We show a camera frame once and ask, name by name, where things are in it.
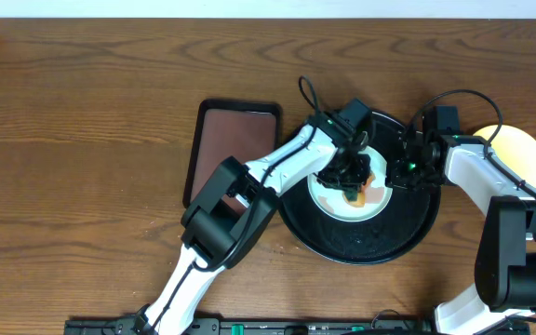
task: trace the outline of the yellow disc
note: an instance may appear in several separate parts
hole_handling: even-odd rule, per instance
[[[475,136],[488,139],[496,127],[484,127]],[[536,187],[536,140],[532,136],[517,127],[502,126],[491,147],[518,177]]]

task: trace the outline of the white background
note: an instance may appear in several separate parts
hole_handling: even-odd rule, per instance
[[[0,0],[0,18],[536,19],[536,1]]]

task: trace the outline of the green object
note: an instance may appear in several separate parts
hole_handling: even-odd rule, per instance
[[[243,335],[243,325],[232,325],[231,335]]]

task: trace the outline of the wooden table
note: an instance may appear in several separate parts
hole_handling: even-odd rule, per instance
[[[69,317],[153,302],[179,257],[198,104],[277,101],[288,134],[311,112],[300,74],[331,107],[358,97],[405,121],[437,93],[477,89],[536,138],[536,21],[0,20],[0,334],[60,334]],[[496,121],[482,100],[451,103],[467,131]],[[306,249],[276,216],[199,310],[426,315],[473,282],[482,226],[445,188],[420,245],[357,267]]]

